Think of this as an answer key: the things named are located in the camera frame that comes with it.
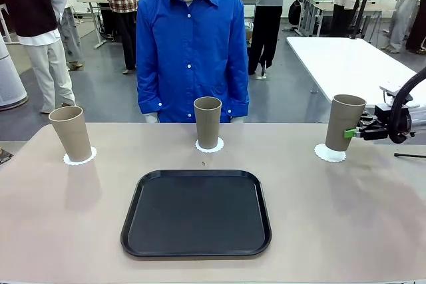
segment white paper doily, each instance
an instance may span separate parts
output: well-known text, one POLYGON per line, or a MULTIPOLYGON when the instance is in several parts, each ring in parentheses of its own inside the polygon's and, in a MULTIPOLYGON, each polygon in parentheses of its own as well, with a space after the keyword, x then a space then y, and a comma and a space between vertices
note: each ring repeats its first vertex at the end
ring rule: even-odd
POLYGON ((337 163, 337 162, 342 162, 346 159, 346 152, 334 151, 328 148, 324 143, 318 144, 314 150, 315 150, 315 154, 319 158, 327 162, 337 163))
POLYGON ((82 162, 73 162, 73 161, 71 161, 69 159, 68 154, 66 153, 64 155, 64 162, 65 162, 65 164, 68 164, 69 166, 80 166, 81 164, 84 164, 84 163, 87 163, 87 162, 93 160, 93 158, 96 156, 96 154, 98 153, 98 151, 93 146, 91 146, 91 149, 92 149, 92 155, 91 155, 91 157, 89 159, 87 159, 87 160, 82 161, 82 162))
POLYGON ((200 145, 198 144, 198 140, 195 142, 195 147, 197 149, 199 149, 199 151, 204 152, 204 153, 215 153, 217 151, 221 151, 221 149, 224 148, 224 141, 221 138, 218 138, 218 145, 213 148, 213 149, 203 149, 200 147, 200 145))

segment paper cup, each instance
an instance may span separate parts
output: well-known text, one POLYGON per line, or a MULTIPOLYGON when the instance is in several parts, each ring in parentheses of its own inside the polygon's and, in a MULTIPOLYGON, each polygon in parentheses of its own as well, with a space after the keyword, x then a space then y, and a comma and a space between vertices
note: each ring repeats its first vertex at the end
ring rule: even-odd
POLYGON ((218 145, 222 102, 212 96, 205 96, 194 101, 194 109, 198 145, 203 149, 215 148, 218 145))
POLYGON ((92 155, 85 117, 79 106, 65 106, 49 115, 53 128, 73 162, 82 162, 92 155))
POLYGON ((334 96, 325 139, 328 148, 334 151, 347 150, 351 139, 344 138, 344 132, 356 128, 365 105, 365 100, 357 96, 347 94, 334 96))

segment beige table surface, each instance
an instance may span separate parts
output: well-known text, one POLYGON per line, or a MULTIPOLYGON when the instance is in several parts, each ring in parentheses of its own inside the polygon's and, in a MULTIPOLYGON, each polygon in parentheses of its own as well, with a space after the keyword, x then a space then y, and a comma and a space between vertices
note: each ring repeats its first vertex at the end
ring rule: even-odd
POLYGON ((78 3, 109 3, 107 0, 77 0, 78 3))
MULTIPOLYGON (((317 7, 318 9, 322 11, 333 11, 333 8, 334 8, 333 2, 314 3, 313 6, 317 7)), ((380 3, 367 3, 364 9, 364 11, 394 11, 394 10, 395 8, 392 8, 387 5, 382 5, 380 3)))
POLYGON ((386 282, 426 278, 424 146, 354 140, 314 154, 324 124, 227 124, 202 154, 191 124, 88 124, 96 158, 61 162, 51 126, 0 171, 0 279, 32 283, 386 282), (159 169, 241 169, 263 185, 272 242, 251 259, 137 260, 120 244, 136 183, 159 169))

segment white cylinder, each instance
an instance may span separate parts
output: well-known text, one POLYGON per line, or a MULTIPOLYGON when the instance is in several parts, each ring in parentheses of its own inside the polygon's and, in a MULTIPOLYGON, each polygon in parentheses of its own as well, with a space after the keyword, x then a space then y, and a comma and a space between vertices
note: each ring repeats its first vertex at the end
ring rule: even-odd
POLYGON ((0 56, 3 56, 4 52, 6 55, 0 57, 0 110, 13 108, 27 99, 27 91, 0 36, 0 56))

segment blue button-up shirt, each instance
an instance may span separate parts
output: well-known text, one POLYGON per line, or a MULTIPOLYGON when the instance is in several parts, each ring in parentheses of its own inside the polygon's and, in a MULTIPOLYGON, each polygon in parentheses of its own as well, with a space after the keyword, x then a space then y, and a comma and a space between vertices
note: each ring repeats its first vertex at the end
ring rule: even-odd
POLYGON ((248 113, 241 0, 140 0, 136 32, 138 103, 160 122, 195 122, 194 101, 222 101, 221 122, 248 113))

